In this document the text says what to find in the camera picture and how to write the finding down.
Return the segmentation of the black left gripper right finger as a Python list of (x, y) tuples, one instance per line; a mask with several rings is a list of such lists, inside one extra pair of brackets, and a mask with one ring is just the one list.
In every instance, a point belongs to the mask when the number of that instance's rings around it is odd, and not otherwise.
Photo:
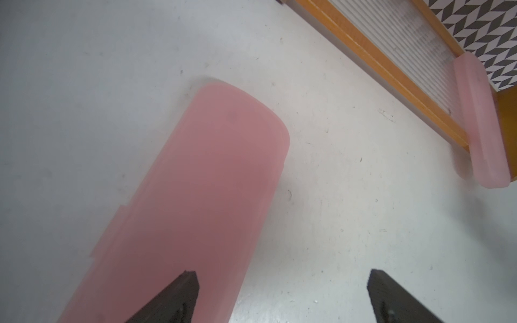
[(378, 323), (442, 322), (382, 270), (370, 271), (367, 290)]

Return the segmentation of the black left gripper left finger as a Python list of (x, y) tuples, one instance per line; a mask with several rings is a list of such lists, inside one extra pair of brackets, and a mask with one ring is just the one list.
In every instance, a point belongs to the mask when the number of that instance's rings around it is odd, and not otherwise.
[(127, 323), (191, 323), (199, 295), (195, 271), (184, 271)]

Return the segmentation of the pink pencil case labelled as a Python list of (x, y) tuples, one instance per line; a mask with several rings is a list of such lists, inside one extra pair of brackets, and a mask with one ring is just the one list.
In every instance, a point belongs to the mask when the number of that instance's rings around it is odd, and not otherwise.
[(510, 168), (485, 67), (470, 52), (453, 65), (475, 180), (485, 188), (506, 188)]

